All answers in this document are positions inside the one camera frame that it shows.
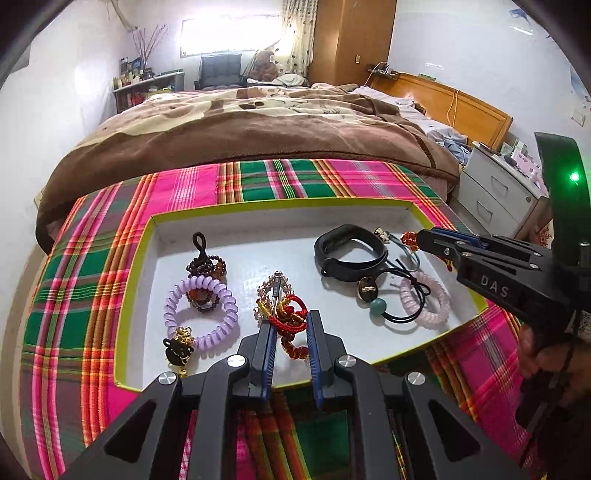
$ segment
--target wardrobe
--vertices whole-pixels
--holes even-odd
[[[310,83],[357,83],[388,60],[396,0],[319,0]]]

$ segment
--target hand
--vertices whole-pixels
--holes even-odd
[[[519,331],[519,371],[524,378],[531,378],[538,370],[559,372],[564,365],[569,345],[562,343],[544,348],[535,353],[535,338],[533,330],[525,323]],[[575,402],[585,394],[591,392],[591,345],[577,343],[567,372],[570,382],[567,386],[560,405],[565,407]]]

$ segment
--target white tray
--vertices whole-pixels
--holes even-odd
[[[141,390],[163,371],[171,369],[162,343],[166,335],[164,300],[175,284],[187,277],[187,264],[198,252],[192,236],[201,231],[207,253],[227,263],[227,284],[239,307],[238,327],[213,351],[196,351],[187,365],[189,375],[205,372],[218,360],[236,353],[240,340],[257,333],[253,316],[257,288],[274,271],[289,278],[294,292],[309,310],[320,311],[327,333],[343,339],[348,352],[372,364],[420,348],[482,313],[484,299],[460,285],[437,257],[419,252],[421,269],[444,285],[451,295],[452,311],[439,330],[418,327],[414,322],[394,325],[381,316],[372,317],[368,305],[357,298],[356,283],[320,275],[314,261],[314,242],[333,228],[353,223],[373,231],[382,227],[401,235],[431,228],[433,224],[410,203],[391,199],[294,199],[245,202],[201,207],[155,215],[148,222],[135,254],[119,318],[115,346],[115,383]],[[403,258],[390,243],[389,259]],[[372,258],[364,244],[351,242],[334,254],[349,261]],[[400,278],[379,277],[379,295],[388,312],[405,314],[397,286]],[[200,313],[182,298],[177,318],[190,326],[194,336],[209,333],[223,317],[220,308]],[[299,333],[296,346],[306,344]],[[308,361],[291,360],[280,345],[275,357],[274,387],[301,384],[310,379]]]

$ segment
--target brown blanket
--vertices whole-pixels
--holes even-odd
[[[456,182],[457,160],[398,107],[327,84],[156,95],[103,123],[51,175],[37,216],[50,223],[80,196],[129,178],[206,163],[260,158],[378,159]]]

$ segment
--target dark bead bracelet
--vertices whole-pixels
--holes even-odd
[[[193,235],[193,244],[199,250],[199,256],[193,258],[191,263],[187,265],[189,277],[212,277],[217,280],[222,280],[226,276],[227,268],[226,262],[218,255],[207,255],[205,251],[206,240],[205,235],[201,232],[196,232]],[[199,288],[187,293],[187,300],[191,307],[196,308],[200,312],[211,312],[219,305],[219,298],[217,295],[209,290]]]

